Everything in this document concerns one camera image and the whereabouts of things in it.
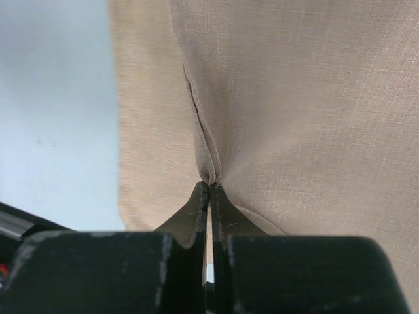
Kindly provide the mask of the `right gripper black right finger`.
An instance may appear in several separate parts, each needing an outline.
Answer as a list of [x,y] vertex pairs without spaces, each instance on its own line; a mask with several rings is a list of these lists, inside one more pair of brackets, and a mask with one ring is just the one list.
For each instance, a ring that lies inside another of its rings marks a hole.
[[388,257],[367,237],[269,235],[210,192],[216,313],[408,313]]

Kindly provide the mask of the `beige cloth napkin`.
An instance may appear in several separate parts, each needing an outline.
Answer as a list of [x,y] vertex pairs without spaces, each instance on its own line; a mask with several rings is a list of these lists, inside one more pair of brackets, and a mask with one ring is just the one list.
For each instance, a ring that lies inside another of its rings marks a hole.
[[127,228],[217,182],[271,232],[375,239],[417,285],[417,1],[108,8]]

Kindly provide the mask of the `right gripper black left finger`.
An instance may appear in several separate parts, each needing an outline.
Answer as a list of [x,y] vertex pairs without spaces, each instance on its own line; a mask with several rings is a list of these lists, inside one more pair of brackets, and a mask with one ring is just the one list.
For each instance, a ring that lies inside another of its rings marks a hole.
[[208,186],[152,232],[56,230],[27,237],[2,313],[205,313]]

